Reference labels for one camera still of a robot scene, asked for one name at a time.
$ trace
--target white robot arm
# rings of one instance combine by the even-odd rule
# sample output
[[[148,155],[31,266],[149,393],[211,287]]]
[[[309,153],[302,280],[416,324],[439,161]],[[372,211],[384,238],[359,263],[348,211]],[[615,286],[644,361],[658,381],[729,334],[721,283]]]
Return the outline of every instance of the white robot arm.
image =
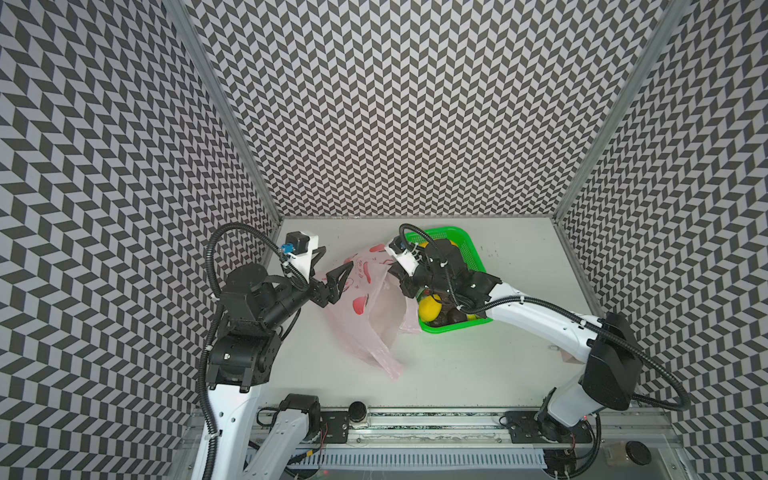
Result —
[[[420,247],[406,239],[411,230],[426,240]],[[553,389],[536,415],[541,434],[555,440],[585,415],[603,408],[626,410],[632,399],[664,409],[685,410],[690,398],[677,379],[637,344],[627,319],[610,313],[605,319],[570,312],[526,296],[496,276],[470,270],[459,248],[447,239],[432,239],[404,223],[386,247],[397,263],[389,272],[400,281],[403,294],[438,293],[460,313],[510,323],[549,340],[585,363],[565,385]],[[674,388],[680,402],[634,394],[642,366],[659,372]]]
[[[212,251],[220,232],[237,228],[253,233],[275,251],[286,277],[267,276],[261,265],[252,263],[231,272],[225,287],[219,288],[212,274]],[[427,246],[407,242],[404,230],[416,232],[427,240]],[[260,393],[293,324],[282,335],[277,327],[290,315],[298,316],[308,300],[320,306],[338,301],[353,265],[346,263],[332,270],[328,283],[321,283],[313,279],[313,267],[325,251],[318,247],[317,236],[289,233],[282,247],[265,239],[250,227],[230,224],[214,233],[206,250],[208,280],[218,307],[200,359],[197,391],[208,430],[200,443],[192,480],[277,480],[296,448],[319,435],[317,397],[288,395],[274,416],[270,434],[251,463],[243,467]],[[570,435],[588,414],[603,408],[627,409],[631,399],[666,409],[683,410],[690,405],[688,394],[674,376],[640,349],[623,316],[609,314],[600,319],[526,296],[495,276],[469,270],[449,240],[434,240],[413,225],[402,225],[386,249],[397,261],[389,272],[398,277],[406,296],[413,298],[423,290],[439,293],[460,312],[525,329],[584,363],[569,382],[549,392],[535,415],[534,431],[548,441],[558,442]],[[223,331],[217,337],[220,320]],[[643,364],[656,369],[673,386],[679,403],[634,394]]]

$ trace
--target white table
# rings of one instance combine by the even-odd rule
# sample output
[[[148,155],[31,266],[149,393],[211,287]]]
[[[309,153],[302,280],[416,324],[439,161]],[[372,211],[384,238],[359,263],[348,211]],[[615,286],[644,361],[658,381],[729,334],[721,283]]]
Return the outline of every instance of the white table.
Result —
[[[548,218],[416,218],[286,220],[277,237],[306,230],[328,253],[318,271],[350,254],[389,242],[401,223],[453,225],[472,237],[486,270],[529,295],[589,313],[576,277]],[[276,261],[268,268],[280,273]],[[490,322],[438,335],[401,333],[392,351],[404,366],[397,380],[336,344],[325,313],[307,303],[273,365],[264,396],[274,405],[288,393],[317,395],[324,407],[539,406],[547,392],[579,366],[564,363],[550,343],[514,326]]]

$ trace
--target black cable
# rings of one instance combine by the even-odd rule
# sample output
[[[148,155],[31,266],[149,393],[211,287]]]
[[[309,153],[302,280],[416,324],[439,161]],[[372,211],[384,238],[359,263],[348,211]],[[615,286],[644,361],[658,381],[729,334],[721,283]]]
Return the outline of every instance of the black cable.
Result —
[[[595,427],[595,432],[592,431],[592,425],[590,425],[589,422],[587,422],[587,429],[589,430],[589,434],[592,436],[592,448],[589,449],[589,452],[587,452],[586,455],[583,455],[581,457],[576,457],[576,458],[561,457],[556,455],[545,457],[545,458],[556,458],[558,460],[581,460],[583,458],[586,458],[587,461],[584,462],[584,464],[581,467],[576,468],[573,471],[573,473],[570,473],[568,475],[566,475],[565,472],[563,472],[563,475],[558,475],[557,477],[555,477],[551,473],[546,472],[547,475],[551,476],[552,478],[557,478],[558,480],[565,480],[566,478],[578,477],[579,475],[586,472],[592,466],[594,461],[598,458],[598,453],[600,451],[601,437],[602,437],[602,425],[601,425],[599,413],[594,414],[594,427]]]
[[[257,452],[259,451],[259,444],[254,442],[253,440],[248,440],[248,446],[256,450]],[[292,459],[290,459],[288,462],[290,463],[291,460],[300,456],[301,455],[297,455]],[[285,467],[283,471],[286,473],[286,475],[289,475],[291,478],[298,478],[298,480],[306,480],[307,478],[315,475],[319,471],[319,467],[317,468],[317,470],[299,468],[298,471]]]
[[[409,250],[412,249],[412,244],[406,240],[406,230],[411,230],[417,233],[419,236],[421,236],[424,240],[426,240],[430,245],[432,245],[435,248],[435,250],[440,255],[440,262],[447,263],[447,260],[439,252],[437,245],[435,244],[435,240],[432,239],[432,237],[430,237],[429,234],[426,233],[424,230],[414,225],[411,225],[410,223],[404,223],[403,225],[400,225],[400,229],[399,229],[400,243],[402,243],[405,248]],[[453,303],[455,303],[456,307],[465,315],[472,315],[475,313],[485,312],[486,310],[490,310],[492,308],[495,308],[500,305],[504,305],[506,303],[519,302],[522,300],[521,296],[506,296],[497,300],[493,300],[490,303],[486,303],[485,305],[474,308],[474,309],[465,310],[464,308],[459,308],[460,306],[463,306],[463,305],[458,302],[458,300],[456,299],[456,295],[453,291],[454,290],[453,283],[451,280],[453,273],[452,273],[452,268],[450,263],[448,264],[448,268],[450,271],[446,272],[446,275],[445,275],[445,279],[448,282],[448,294],[451,296],[451,300],[453,301]],[[534,305],[543,306],[556,313],[561,314],[562,316],[568,318],[573,322],[582,324],[583,319],[581,317],[579,317],[578,315],[576,315],[575,313],[569,310],[562,308],[561,306],[554,305],[553,303],[549,303],[546,300],[540,300],[537,298],[526,296],[523,301],[527,303],[533,303]],[[690,397],[688,396],[688,392],[685,391],[683,384],[680,383],[680,381],[677,380],[677,378],[671,372],[667,371],[664,368],[664,366],[661,365],[659,362],[657,362],[652,356],[648,355],[643,350],[638,349],[637,347],[631,345],[629,342],[622,339],[618,335],[614,335],[608,330],[603,329],[599,326],[596,326],[590,322],[583,322],[583,327],[592,332],[597,333],[597,335],[602,337],[603,339],[606,339],[609,342],[615,343],[616,345],[619,345],[620,347],[626,349],[633,355],[639,357],[643,361],[644,365],[656,370],[659,373],[659,375],[662,378],[664,378],[664,380],[666,380],[667,383],[670,384],[670,386],[675,391],[677,396],[680,397],[680,401],[678,403],[672,403],[666,400],[654,399],[649,396],[643,396],[643,395],[638,395],[637,393],[633,393],[631,397],[633,400],[636,400],[638,402],[645,402],[649,405],[666,409],[666,410],[674,410],[676,412],[682,412],[690,408]]]
[[[587,426],[587,430],[589,431],[589,436],[590,436],[591,441],[592,441],[592,447],[594,447],[594,433],[592,432],[592,425],[590,425],[589,422],[587,422],[587,420],[583,420],[583,422]],[[575,454],[576,453],[576,448],[574,447],[574,448],[572,448],[572,450],[573,450],[573,453]],[[590,449],[589,452],[587,452],[587,453],[585,453],[585,454],[583,454],[581,456],[578,456],[576,458],[571,458],[571,457],[569,457],[567,455],[557,455],[557,454],[555,454],[555,455],[545,455],[545,458],[559,458],[560,460],[584,460],[589,455],[592,455],[592,450],[591,449]]]
[[[291,330],[293,330],[293,326],[296,325],[296,321],[299,319],[299,314],[301,313],[301,309],[298,309],[296,311],[296,315],[293,316],[293,321],[288,325],[288,330],[280,337],[280,341],[284,342],[288,334]]]
[[[600,422],[600,414],[599,413],[596,413],[594,415],[594,430],[595,430],[595,433],[593,435],[594,436],[594,443],[593,443],[592,450],[591,450],[591,454],[592,455],[587,457],[587,461],[584,462],[584,464],[581,467],[576,468],[576,470],[569,475],[571,478],[578,477],[579,475],[581,475],[584,472],[586,472],[592,466],[594,461],[598,459],[598,453],[600,451],[601,437],[603,435],[603,430],[602,430],[602,426],[601,426],[601,422]]]
[[[292,264],[288,262],[288,256],[264,233],[256,230],[250,225],[245,223],[227,223],[219,227],[208,240],[208,245],[205,246],[205,273],[208,277],[208,285],[210,289],[214,291],[214,296],[219,298],[221,295],[221,288],[219,287],[219,280],[216,278],[216,270],[214,265],[214,253],[216,251],[216,244],[219,243],[221,237],[230,230],[242,230],[255,236],[272,250],[280,259],[280,267],[283,269],[283,273],[290,279],[291,283],[298,290],[305,291],[310,288],[304,275]]]
[[[224,315],[224,305],[219,301],[221,297],[221,287],[219,286],[219,280],[216,278],[216,265],[214,262],[214,253],[216,252],[216,244],[219,243],[221,237],[230,230],[243,230],[256,238],[264,242],[267,247],[270,248],[279,258],[280,265],[283,268],[283,272],[288,276],[288,272],[291,273],[291,283],[299,290],[306,290],[310,287],[307,283],[304,275],[291,263],[287,262],[286,254],[278,248],[277,245],[264,233],[256,230],[250,225],[245,223],[227,223],[222,227],[216,229],[216,231],[210,236],[208,245],[205,247],[204,252],[204,266],[205,273],[208,279],[208,285],[213,290],[214,299],[216,300],[216,312],[210,322],[210,328],[206,335],[205,342],[203,344],[203,351],[200,354],[200,365],[197,366],[197,381],[195,382],[195,391],[197,392],[197,398],[200,402],[200,407],[203,410],[203,417],[205,418],[205,425],[208,428],[208,434],[210,440],[208,441],[208,453],[205,461],[205,469],[203,470],[203,480],[210,480],[210,477],[214,474],[214,465],[216,463],[216,454],[219,445],[219,429],[216,425],[216,418],[214,417],[214,411],[210,406],[208,399],[208,389],[205,381],[206,371],[208,367],[208,356],[210,348],[214,344],[216,339],[216,331],[219,329],[219,323],[221,317]]]
[[[219,446],[219,429],[216,425],[216,417],[214,411],[210,406],[208,399],[208,388],[205,381],[205,374],[208,366],[208,348],[214,343],[216,339],[216,331],[219,329],[219,323],[221,317],[224,314],[224,305],[221,302],[216,303],[216,312],[210,322],[210,328],[208,334],[205,337],[203,344],[203,352],[200,354],[200,365],[197,366],[197,381],[195,384],[195,390],[197,391],[197,398],[200,402],[200,407],[203,410],[203,417],[205,417],[205,424],[208,427],[208,434],[210,440],[208,440],[208,455],[205,460],[205,469],[203,470],[203,480],[210,480],[210,477],[214,474],[214,464],[216,463],[216,453]]]
[[[435,242],[435,239],[432,238],[428,233],[426,233],[424,230],[418,228],[416,225],[411,225],[410,223],[404,223],[400,225],[399,229],[399,235],[400,235],[400,243],[407,249],[407,250],[413,250],[413,245],[406,240],[406,230],[411,230],[413,233],[416,233],[421,238],[427,241],[430,245],[432,245],[435,248],[435,251],[439,255],[439,261],[440,264],[445,264],[448,268],[445,271],[445,281],[448,283],[448,295],[451,297],[451,301],[454,305],[456,305],[456,308],[458,308],[462,313],[466,315],[472,315],[473,313],[477,313],[475,311],[471,310],[464,310],[463,304],[458,301],[458,298],[456,297],[456,293],[454,292],[453,288],[453,266],[448,262],[448,260],[442,255],[442,252],[440,252],[440,249],[437,246],[437,243]]]

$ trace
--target black and white zigzag pattern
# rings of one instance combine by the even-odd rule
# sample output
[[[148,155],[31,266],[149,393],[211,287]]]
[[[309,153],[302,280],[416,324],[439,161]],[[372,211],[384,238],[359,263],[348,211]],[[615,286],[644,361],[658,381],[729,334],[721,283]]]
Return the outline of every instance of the black and white zigzag pattern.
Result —
[[[673,420],[703,478],[768,478],[767,32],[763,2],[694,2],[566,219],[692,392]]]
[[[549,214],[666,0],[187,0],[285,215]]]
[[[160,478],[203,243],[272,225],[158,0],[3,2],[0,48],[0,478]]]

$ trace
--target lemon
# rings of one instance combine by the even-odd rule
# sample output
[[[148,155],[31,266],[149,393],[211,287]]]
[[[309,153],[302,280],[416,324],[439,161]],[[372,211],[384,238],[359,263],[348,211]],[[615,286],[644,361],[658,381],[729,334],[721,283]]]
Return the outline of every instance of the lemon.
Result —
[[[437,295],[435,295],[435,298],[440,300],[440,297]],[[425,296],[422,298],[422,301],[419,302],[419,318],[422,319],[424,323],[431,322],[437,318],[441,309],[442,305],[436,302],[434,298]]]
[[[453,245],[454,247],[458,247],[458,245],[456,245],[456,242],[455,242],[455,241],[453,241],[453,240],[449,240],[449,241],[451,242],[451,245]],[[421,248],[424,248],[424,247],[426,247],[426,246],[427,246],[427,243],[426,243],[426,242],[421,242],[421,243],[419,244],[419,246],[420,246]]]

